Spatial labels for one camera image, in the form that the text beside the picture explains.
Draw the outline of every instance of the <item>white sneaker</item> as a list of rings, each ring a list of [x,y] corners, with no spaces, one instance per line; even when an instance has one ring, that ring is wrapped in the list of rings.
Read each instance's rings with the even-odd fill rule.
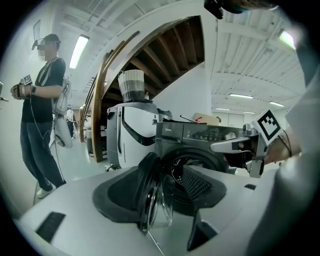
[[[53,184],[51,184],[51,185],[52,185],[52,189],[50,191],[45,191],[42,188],[40,188],[40,190],[36,193],[36,197],[39,199],[42,199],[42,198],[46,197],[47,195],[49,195],[50,193],[52,193],[53,191],[55,191],[56,186]]]

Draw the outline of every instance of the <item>ceiling light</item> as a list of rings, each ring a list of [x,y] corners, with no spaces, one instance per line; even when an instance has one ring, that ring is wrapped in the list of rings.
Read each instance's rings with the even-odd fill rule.
[[[269,102],[270,104],[272,104],[272,105],[276,105],[276,106],[279,106],[279,107],[284,107],[284,105],[281,105],[281,104],[279,104],[279,103],[275,103],[275,102]]]
[[[253,98],[252,96],[248,96],[248,95],[241,95],[241,94],[234,94],[234,93],[231,93],[229,96],[232,96],[232,97],[240,97],[240,98],[246,98],[246,99],[252,99],[252,98]]]
[[[89,39],[90,38],[88,36],[85,36],[83,34],[81,34],[79,36],[78,40],[76,41],[75,47],[73,49],[73,53],[72,53],[72,57],[70,60],[70,65],[69,65],[70,69],[74,70],[77,67],[80,56],[81,56],[82,52],[84,51]]]
[[[279,36],[279,39],[282,42],[286,43],[291,48],[296,49],[294,38],[287,31],[283,30],[282,33]]]

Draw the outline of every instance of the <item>watch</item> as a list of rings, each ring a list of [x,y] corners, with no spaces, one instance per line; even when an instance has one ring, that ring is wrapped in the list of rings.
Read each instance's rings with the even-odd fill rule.
[[[35,86],[31,86],[31,95],[35,95],[36,94],[36,87]]]

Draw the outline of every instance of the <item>black cap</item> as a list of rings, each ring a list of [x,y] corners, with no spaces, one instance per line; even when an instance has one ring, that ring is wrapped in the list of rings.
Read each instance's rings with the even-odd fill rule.
[[[61,43],[59,37],[56,34],[48,34],[43,38],[43,40],[47,42],[58,42],[59,44]]]

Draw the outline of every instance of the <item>wicker basket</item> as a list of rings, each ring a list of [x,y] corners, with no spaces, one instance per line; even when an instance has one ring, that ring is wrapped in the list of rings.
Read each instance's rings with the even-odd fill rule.
[[[145,99],[144,72],[139,69],[128,70],[118,77],[123,102]]]

